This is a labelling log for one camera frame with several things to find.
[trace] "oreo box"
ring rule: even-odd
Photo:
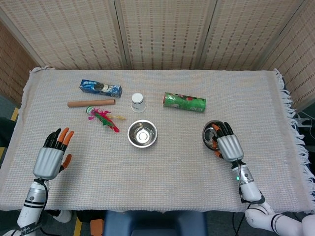
[[[101,94],[115,98],[120,98],[123,92],[120,85],[106,85],[93,80],[82,80],[80,90],[83,92]]]

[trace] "woven screen panel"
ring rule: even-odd
[[[192,69],[212,0],[121,0],[133,69]]]
[[[281,30],[299,0],[221,0],[201,68],[248,70]]]
[[[315,0],[309,0],[269,54],[262,69],[277,68],[299,109],[315,99]]]
[[[0,21],[0,94],[20,104],[36,63]]]
[[[0,0],[2,10],[49,66],[122,69],[106,0]]]

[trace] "stainless steel bowl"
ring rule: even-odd
[[[138,148],[151,146],[157,139],[158,131],[155,125],[145,119],[137,120],[128,129],[128,139]]]

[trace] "tablecloth fringe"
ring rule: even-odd
[[[312,213],[314,213],[315,212],[315,182],[314,182],[315,176],[313,175],[313,173],[310,171],[309,167],[307,166],[310,163],[310,161],[309,161],[309,153],[306,150],[305,143],[303,141],[304,135],[299,134],[299,132],[295,128],[293,128],[294,126],[297,126],[297,121],[293,118],[296,112],[295,112],[295,109],[291,107],[292,100],[291,100],[290,92],[285,89],[282,74],[277,69],[274,69],[274,71],[276,72],[276,77],[278,79],[278,88],[282,96],[284,109],[287,115],[286,118],[287,118],[288,123],[290,124],[290,130],[293,134],[293,137],[295,138],[295,143],[297,145],[304,178],[306,180],[307,188],[309,190],[310,203],[313,204]]]

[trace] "green cylindrical package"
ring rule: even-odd
[[[204,112],[206,108],[206,99],[166,92],[164,95],[163,106],[194,112]]]

